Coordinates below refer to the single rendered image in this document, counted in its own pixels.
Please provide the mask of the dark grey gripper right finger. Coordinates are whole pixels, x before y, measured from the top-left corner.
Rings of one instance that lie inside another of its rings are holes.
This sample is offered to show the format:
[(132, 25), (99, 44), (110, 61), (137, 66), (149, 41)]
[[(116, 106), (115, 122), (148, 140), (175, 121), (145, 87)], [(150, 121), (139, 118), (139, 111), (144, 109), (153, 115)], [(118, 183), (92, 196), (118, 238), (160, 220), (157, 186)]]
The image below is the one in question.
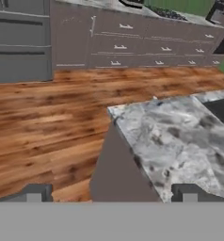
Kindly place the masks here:
[(196, 184), (173, 184), (172, 202), (223, 202), (224, 198), (203, 190)]

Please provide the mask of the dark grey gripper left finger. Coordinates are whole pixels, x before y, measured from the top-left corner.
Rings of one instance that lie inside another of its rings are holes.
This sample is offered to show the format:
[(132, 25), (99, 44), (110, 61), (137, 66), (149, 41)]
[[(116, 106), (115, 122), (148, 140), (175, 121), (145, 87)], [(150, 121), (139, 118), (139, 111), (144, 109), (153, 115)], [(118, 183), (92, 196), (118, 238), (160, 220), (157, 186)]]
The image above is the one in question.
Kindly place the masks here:
[(21, 191), (0, 198), (0, 202), (53, 202), (51, 184), (28, 184)]

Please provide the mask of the grey island counter cabinet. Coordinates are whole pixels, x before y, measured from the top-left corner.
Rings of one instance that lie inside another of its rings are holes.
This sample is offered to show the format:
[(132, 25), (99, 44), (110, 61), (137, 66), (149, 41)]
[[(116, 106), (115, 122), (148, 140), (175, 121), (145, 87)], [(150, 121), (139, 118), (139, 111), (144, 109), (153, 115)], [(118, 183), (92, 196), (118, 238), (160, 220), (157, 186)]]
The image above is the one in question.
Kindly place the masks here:
[(111, 122), (89, 182), (94, 202), (161, 202), (119, 127)]

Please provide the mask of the dark sink basin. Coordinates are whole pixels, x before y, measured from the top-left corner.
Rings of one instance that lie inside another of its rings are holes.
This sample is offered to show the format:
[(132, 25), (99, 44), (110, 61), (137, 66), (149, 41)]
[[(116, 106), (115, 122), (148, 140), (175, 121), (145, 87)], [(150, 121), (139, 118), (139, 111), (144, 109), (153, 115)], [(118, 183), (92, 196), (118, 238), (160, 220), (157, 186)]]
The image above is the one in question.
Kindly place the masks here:
[(204, 105), (224, 123), (224, 99), (206, 102)]

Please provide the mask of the black hob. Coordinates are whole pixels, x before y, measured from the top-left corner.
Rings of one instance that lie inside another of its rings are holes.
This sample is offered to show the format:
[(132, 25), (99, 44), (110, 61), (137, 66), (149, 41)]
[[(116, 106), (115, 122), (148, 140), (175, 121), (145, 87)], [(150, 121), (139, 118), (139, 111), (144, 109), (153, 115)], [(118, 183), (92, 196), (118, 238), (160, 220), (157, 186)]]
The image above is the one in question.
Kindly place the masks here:
[(187, 19), (184, 16), (182, 16), (174, 10), (149, 5), (146, 5), (146, 8), (148, 8), (150, 11), (152, 11), (160, 17), (187, 22)]

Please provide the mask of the black countertop appliance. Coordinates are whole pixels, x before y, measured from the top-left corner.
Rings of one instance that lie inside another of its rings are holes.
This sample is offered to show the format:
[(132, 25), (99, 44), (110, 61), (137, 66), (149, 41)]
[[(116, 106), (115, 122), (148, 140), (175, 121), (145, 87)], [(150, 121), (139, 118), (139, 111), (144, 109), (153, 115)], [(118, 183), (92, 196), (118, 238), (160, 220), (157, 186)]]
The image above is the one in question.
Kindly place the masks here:
[(224, 26), (224, 0), (215, 0), (206, 16), (206, 20), (212, 24)]

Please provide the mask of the black pan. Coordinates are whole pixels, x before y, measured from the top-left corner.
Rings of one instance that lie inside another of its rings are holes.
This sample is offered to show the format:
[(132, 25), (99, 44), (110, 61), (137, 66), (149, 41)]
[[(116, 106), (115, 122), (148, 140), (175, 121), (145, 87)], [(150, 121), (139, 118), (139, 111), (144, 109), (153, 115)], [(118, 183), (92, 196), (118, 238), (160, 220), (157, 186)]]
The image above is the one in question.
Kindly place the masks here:
[(143, 8), (145, 0), (119, 0), (126, 7)]

